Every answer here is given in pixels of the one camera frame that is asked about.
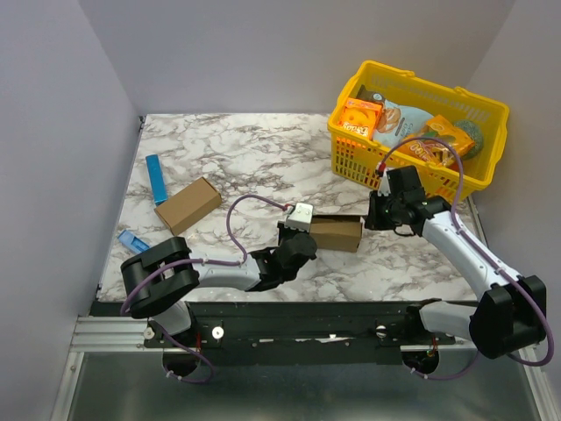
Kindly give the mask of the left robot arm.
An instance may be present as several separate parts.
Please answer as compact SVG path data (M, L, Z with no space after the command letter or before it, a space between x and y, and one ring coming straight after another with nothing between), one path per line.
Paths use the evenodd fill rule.
M175 346L194 336L192 312L183 300L197 288L228 288L244 292L275 289L296 279L299 270L316 258L317 245L308 232L290 229L277 246L247 254L244 261L192 255L187 242L172 237L121 265L126 298L123 315L151 318Z

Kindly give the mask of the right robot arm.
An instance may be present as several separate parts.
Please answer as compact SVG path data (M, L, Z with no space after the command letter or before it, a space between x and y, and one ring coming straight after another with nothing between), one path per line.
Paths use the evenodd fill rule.
M434 333L469 339L488 359L496 359L551 336L546 326L546 288L500 261L470 232L442 197L428 197L413 166L385 169L369 196L365 227L412 233L438 249L468 282L474 307L429 299L414 305L403 322L416 344Z

